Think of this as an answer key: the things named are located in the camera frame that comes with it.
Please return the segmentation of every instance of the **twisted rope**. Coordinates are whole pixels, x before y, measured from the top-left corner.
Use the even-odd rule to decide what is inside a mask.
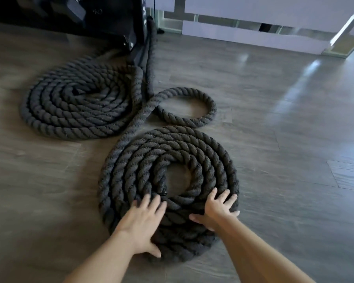
[[[95,61],[99,51],[44,74],[30,88],[20,115],[32,128],[48,137],[65,140],[92,139],[123,132],[105,160],[99,180],[99,210],[113,232],[133,200],[160,194],[168,208],[153,242],[162,259],[186,261],[202,254],[217,240],[215,234],[188,219],[203,214],[214,187],[238,194],[236,169],[227,151],[213,138],[193,128],[209,123],[216,105],[211,97],[193,88],[176,87],[154,94],[156,26],[147,20],[150,38],[146,65],[146,104],[142,106],[143,71],[140,67],[113,67]],[[178,117],[159,104],[170,97],[190,96],[203,101],[209,112],[200,118]],[[177,126],[166,126],[134,139],[152,113]],[[188,166],[191,182],[179,196],[167,197],[165,172],[171,163]]]

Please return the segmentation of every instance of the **hand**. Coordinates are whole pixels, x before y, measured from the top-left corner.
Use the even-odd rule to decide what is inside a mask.
[[[149,252],[160,258],[161,251],[151,242],[151,237],[165,214],[166,201],[160,205],[160,195],[157,195],[150,204],[150,198],[151,195],[146,194],[139,207],[137,207],[137,201],[133,201],[131,208],[115,228],[113,235],[126,233],[134,248],[134,254]]]
[[[237,199],[237,195],[233,194],[226,202],[226,198],[230,194],[230,190],[225,190],[221,195],[215,199],[218,189],[213,188],[211,193],[207,197],[205,204],[205,214],[190,214],[189,219],[203,224],[208,230],[215,231],[218,228],[218,222],[223,216],[233,216],[237,217],[240,212],[234,211],[230,212],[230,208]]]

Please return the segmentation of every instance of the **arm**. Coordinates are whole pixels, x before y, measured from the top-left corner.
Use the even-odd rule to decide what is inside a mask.
[[[150,195],[144,196],[139,207],[134,201],[112,236],[64,283],[120,283],[134,254],[149,252],[161,257],[158,247],[151,243],[151,236],[165,214],[166,202],[160,205],[160,196],[149,202]]]
[[[191,214],[190,219],[215,231],[226,246],[241,282],[314,282],[307,274],[269,246],[242,224],[229,209],[236,201],[229,190],[215,199],[217,189],[207,198],[204,215]]]

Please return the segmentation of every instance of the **gray laminate floor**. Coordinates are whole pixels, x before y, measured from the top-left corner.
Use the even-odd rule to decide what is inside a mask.
[[[172,34],[158,44],[157,89],[192,86],[217,102],[216,120],[201,130],[235,162],[240,219],[316,281],[354,282],[354,54],[341,60]],[[44,138],[17,112],[40,73],[86,50],[63,37],[0,32],[0,283],[61,282],[108,236],[96,181],[117,138]],[[195,100],[164,106],[205,111]],[[152,118],[142,131],[162,124]],[[171,179],[176,171],[186,173],[174,167]],[[170,193],[189,175],[178,179]],[[124,280],[237,281],[222,244],[182,265],[135,258]]]

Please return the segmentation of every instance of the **black gym machine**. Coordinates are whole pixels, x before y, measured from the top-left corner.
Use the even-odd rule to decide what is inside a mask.
[[[146,0],[0,0],[0,23],[103,38],[131,65],[146,51]]]

